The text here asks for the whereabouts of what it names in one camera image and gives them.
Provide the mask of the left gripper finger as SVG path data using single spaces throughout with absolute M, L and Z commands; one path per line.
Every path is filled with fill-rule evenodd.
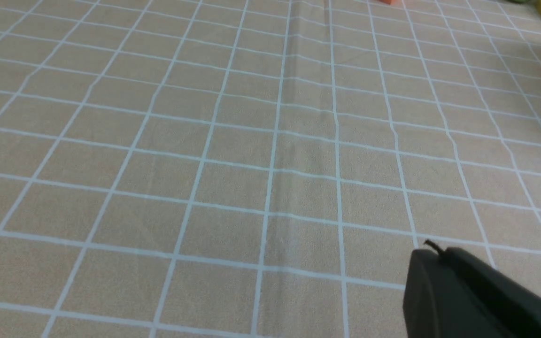
M 541 297 L 463 248 L 411 252 L 403 297 L 410 338 L 541 338 Z

